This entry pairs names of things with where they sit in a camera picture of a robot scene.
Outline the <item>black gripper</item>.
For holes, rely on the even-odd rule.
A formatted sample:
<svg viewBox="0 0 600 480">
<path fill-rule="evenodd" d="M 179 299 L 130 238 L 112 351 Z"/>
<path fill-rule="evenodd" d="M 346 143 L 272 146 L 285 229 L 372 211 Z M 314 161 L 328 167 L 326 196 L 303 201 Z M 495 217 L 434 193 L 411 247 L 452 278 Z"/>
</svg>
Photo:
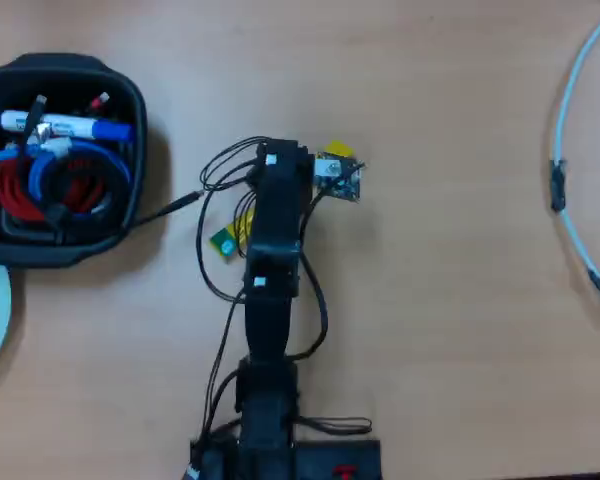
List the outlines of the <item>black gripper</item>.
<svg viewBox="0 0 600 480">
<path fill-rule="evenodd" d="M 268 139 L 257 149 L 251 246 L 295 246 L 312 196 L 314 156 L 298 141 Z"/>
</svg>

